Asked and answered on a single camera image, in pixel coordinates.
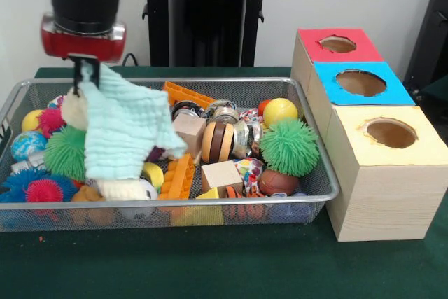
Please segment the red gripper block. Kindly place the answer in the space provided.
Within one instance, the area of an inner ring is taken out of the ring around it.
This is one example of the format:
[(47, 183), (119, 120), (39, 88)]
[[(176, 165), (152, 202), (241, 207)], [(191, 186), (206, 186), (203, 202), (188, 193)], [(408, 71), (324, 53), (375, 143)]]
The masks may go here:
[[(100, 62), (118, 62), (126, 42), (126, 26), (117, 22), (108, 32), (100, 35), (72, 34), (56, 25), (54, 15), (45, 13), (41, 21), (41, 42), (49, 56), (68, 58), (71, 54), (95, 56)], [(99, 87), (100, 62), (91, 62), (91, 81)], [(73, 93), (79, 95), (78, 84), (82, 81), (82, 60), (73, 60)]]

